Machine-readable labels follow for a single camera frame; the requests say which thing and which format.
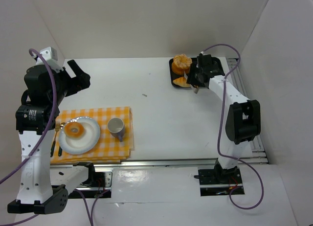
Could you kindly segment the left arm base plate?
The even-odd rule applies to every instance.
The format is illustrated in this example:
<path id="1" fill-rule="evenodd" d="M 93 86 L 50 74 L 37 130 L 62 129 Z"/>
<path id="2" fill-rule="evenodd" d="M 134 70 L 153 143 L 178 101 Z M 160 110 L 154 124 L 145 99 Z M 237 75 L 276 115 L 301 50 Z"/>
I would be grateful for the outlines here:
<path id="1" fill-rule="evenodd" d="M 112 196 L 112 170 L 96 172 L 93 182 L 81 184 L 76 189 L 82 192 L 86 199 L 97 197 L 108 199 Z"/>

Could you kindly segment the glazed donut bread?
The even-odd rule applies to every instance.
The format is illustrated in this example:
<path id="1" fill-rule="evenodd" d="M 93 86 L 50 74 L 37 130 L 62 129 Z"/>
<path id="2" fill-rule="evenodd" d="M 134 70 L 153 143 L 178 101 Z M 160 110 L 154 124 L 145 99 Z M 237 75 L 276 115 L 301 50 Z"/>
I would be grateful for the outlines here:
<path id="1" fill-rule="evenodd" d="M 66 137 L 71 139 L 80 139 L 84 133 L 85 128 L 79 122 L 69 122 L 63 127 Z"/>

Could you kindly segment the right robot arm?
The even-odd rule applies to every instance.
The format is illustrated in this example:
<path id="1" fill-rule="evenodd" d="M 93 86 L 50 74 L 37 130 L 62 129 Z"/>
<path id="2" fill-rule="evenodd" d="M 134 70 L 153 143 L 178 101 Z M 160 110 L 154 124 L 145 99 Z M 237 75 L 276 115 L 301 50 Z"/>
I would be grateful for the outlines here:
<path id="1" fill-rule="evenodd" d="M 213 169 L 216 183 L 228 183 L 235 176 L 238 160 L 248 144 L 261 131 L 260 103 L 242 95 L 213 63 L 210 55 L 200 53 L 190 67 L 187 82 L 214 92 L 222 101 L 222 127 L 218 134 L 218 154 Z"/>

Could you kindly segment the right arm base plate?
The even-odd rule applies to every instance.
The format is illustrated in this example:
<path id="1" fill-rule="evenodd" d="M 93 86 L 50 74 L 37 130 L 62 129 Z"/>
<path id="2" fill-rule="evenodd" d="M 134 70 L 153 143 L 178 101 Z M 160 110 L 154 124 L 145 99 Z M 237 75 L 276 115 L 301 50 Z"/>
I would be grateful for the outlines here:
<path id="1" fill-rule="evenodd" d="M 194 178 L 199 181 L 201 196 L 244 195 L 243 181 L 239 169 L 219 177 L 214 169 L 199 169 Z"/>

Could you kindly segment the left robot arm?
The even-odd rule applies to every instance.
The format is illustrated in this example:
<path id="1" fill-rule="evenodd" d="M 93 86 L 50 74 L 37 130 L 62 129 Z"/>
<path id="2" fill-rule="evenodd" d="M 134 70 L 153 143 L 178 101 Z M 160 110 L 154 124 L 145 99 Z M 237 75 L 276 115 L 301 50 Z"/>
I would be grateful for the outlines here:
<path id="1" fill-rule="evenodd" d="M 79 162 L 68 171 L 59 172 L 54 182 L 50 180 L 58 106 L 65 97 L 90 86 L 90 76 L 74 60 L 68 65 L 75 73 L 73 78 L 57 63 L 50 66 L 41 60 L 26 71 L 27 90 L 16 111 L 16 129 L 22 148 L 21 183 L 16 199 L 7 205 L 8 213 L 60 213 L 76 187 L 94 180 L 95 169 L 88 162 Z"/>

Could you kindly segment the metal tongs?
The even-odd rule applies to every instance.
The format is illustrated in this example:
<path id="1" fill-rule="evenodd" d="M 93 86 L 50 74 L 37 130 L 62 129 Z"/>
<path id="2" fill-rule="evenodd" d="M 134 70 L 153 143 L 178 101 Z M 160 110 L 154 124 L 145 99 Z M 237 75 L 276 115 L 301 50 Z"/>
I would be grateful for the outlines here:
<path id="1" fill-rule="evenodd" d="M 184 73 L 184 78 L 186 79 L 186 83 L 190 85 L 193 93 L 197 94 L 200 87 L 199 87 L 199 81 L 197 78 L 198 68 L 195 64 L 191 64 L 189 68 L 189 73 Z"/>

